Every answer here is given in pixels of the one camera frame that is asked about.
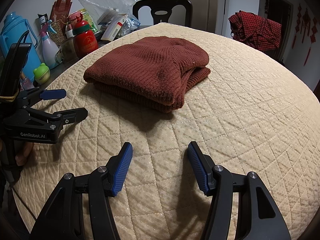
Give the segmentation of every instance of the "chair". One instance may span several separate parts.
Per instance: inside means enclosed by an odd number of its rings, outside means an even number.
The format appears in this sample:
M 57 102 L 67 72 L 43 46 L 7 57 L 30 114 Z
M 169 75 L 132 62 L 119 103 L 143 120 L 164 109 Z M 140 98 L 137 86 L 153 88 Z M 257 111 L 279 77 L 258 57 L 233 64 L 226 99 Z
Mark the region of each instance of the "chair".
M 172 8 L 176 5 L 182 5 L 186 9 L 186 18 L 184 25 L 186 27 L 191 26 L 192 19 L 192 4 L 188 0 L 140 0 L 135 3 L 132 8 L 133 15 L 138 18 L 138 11 L 141 7 L 149 6 L 151 9 L 151 16 L 153 18 L 153 24 L 160 22 L 168 22 L 170 15 L 172 14 Z M 166 14 L 156 14 L 158 11 L 166 11 Z

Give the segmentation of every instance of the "barcode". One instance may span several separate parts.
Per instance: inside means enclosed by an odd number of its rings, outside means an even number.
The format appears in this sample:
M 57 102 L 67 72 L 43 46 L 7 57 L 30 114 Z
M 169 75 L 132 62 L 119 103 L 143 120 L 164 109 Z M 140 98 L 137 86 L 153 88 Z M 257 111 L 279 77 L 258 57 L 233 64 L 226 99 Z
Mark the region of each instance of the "barcode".
M 117 34 L 117 30 L 115 30 L 115 32 L 113 33 L 112 37 L 116 36 Z

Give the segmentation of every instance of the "human hand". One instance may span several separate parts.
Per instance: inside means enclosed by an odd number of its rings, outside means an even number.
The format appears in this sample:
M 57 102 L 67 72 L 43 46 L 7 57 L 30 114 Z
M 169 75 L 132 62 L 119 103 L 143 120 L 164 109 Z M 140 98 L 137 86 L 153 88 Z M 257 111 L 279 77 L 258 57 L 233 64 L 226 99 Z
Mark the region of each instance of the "human hand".
M 18 166 L 26 164 L 28 156 L 33 148 L 33 143 L 25 142 L 22 149 L 16 155 L 16 162 Z M 2 140 L 0 140 L 0 151 L 2 150 Z

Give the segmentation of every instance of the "doorway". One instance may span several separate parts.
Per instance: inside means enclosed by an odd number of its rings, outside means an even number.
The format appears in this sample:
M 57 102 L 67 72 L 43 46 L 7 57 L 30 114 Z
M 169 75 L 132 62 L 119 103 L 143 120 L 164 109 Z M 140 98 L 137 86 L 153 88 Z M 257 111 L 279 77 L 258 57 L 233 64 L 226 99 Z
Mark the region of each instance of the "doorway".
M 266 0 L 265 18 L 280 23 L 281 41 L 278 49 L 268 50 L 264 53 L 274 60 L 282 62 L 284 50 L 287 46 L 290 26 L 292 22 L 293 5 L 286 0 Z

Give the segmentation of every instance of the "pink spray bottle neck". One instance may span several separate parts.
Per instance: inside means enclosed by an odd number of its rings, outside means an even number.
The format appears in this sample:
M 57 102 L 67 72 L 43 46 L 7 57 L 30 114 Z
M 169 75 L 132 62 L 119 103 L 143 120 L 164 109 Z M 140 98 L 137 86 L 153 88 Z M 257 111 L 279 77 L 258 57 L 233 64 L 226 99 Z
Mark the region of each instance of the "pink spray bottle neck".
M 46 39 L 49 38 L 48 34 L 47 34 L 47 31 L 51 32 L 51 33 L 55 33 L 57 34 L 57 32 L 51 27 L 51 23 L 52 23 L 52 20 L 49 20 L 41 29 L 39 35 L 41 36 L 42 38 L 42 41 L 45 41 Z

